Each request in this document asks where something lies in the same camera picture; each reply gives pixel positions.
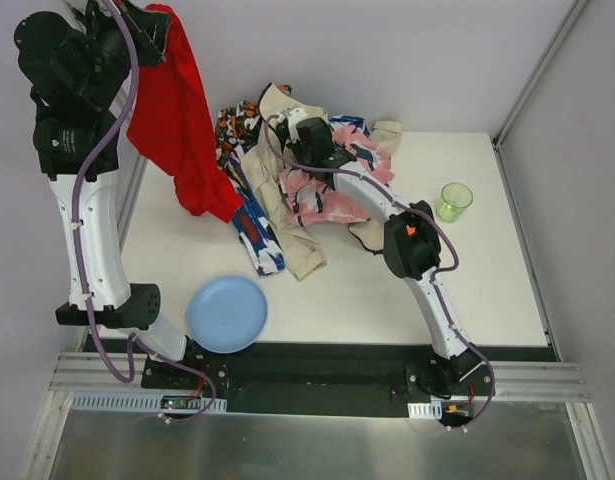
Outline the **beige cloth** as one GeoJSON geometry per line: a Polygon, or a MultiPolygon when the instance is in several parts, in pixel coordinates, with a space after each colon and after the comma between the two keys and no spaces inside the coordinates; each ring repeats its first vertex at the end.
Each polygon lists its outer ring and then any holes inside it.
{"type": "Polygon", "coordinates": [[[395,121],[377,121],[369,129],[361,117],[330,116],[324,108],[303,104],[274,84],[262,93],[256,143],[242,158],[241,166],[280,245],[286,269],[301,281],[327,264],[320,243],[307,231],[309,226],[321,222],[343,224],[362,248],[373,254],[383,251],[383,227],[357,203],[274,155],[272,150],[278,149],[280,143],[275,132],[265,135],[265,121],[290,108],[302,108],[327,121],[334,142],[384,184],[395,178],[392,156],[400,145],[403,127],[395,121]]]}

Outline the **pink patterned cloth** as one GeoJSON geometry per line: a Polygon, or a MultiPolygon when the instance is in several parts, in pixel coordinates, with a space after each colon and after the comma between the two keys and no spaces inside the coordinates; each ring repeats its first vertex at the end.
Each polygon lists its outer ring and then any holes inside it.
{"type": "MultiPolygon", "coordinates": [[[[362,117],[338,115],[329,123],[335,143],[352,153],[365,170],[384,184],[393,180],[392,151],[396,145],[372,138],[362,117]]],[[[308,172],[285,168],[279,174],[279,188],[288,207],[286,221],[292,225],[306,227],[325,221],[349,224],[369,219],[357,203],[308,172]]]]}

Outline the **red cloth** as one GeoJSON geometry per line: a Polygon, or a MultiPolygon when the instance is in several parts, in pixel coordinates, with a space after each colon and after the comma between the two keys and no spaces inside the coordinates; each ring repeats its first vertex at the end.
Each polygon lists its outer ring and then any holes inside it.
{"type": "Polygon", "coordinates": [[[228,223],[243,201],[217,163],[212,119],[202,78],[186,32],[165,4],[147,6],[171,16],[166,61],[139,70],[132,145],[172,177],[180,205],[193,216],[209,213],[228,223]]]}

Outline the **blue white patterned cloth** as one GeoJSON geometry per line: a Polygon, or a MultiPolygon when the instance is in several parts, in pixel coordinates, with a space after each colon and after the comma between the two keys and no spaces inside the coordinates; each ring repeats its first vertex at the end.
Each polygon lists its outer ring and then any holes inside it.
{"type": "Polygon", "coordinates": [[[260,276],[287,269],[302,280],[326,265],[321,246],[306,232],[307,226],[286,221],[288,207],[279,188],[281,171],[275,177],[265,177],[262,161],[253,155],[250,171],[245,172],[243,159],[247,152],[237,148],[223,167],[243,200],[232,219],[239,240],[260,276]]]}

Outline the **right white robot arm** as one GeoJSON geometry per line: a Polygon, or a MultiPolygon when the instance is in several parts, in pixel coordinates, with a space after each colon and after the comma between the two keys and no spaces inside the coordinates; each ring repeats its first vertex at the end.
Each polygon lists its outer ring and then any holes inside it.
{"type": "Polygon", "coordinates": [[[483,363],[447,297],[441,266],[445,244],[458,267],[457,252],[425,201],[406,204],[375,178],[356,156],[337,145],[329,124],[294,107],[272,115],[264,127],[272,152],[287,165],[312,174],[356,202],[382,225],[383,259],[416,298],[431,337],[433,355],[416,374],[425,393],[448,399],[483,363]]]}

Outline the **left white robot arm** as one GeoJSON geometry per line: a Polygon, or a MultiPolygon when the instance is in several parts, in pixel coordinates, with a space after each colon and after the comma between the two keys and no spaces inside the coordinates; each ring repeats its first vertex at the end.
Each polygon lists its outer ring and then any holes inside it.
{"type": "Polygon", "coordinates": [[[165,61],[172,18],[130,1],[73,3],[80,27],[40,11],[15,29],[36,106],[33,144],[60,210],[70,291],[59,324],[135,336],[151,355],[183,358],[187,339],[163,315],[155,284],[132,284],[116,220],[118,137],[142,67],[165,61]]]}

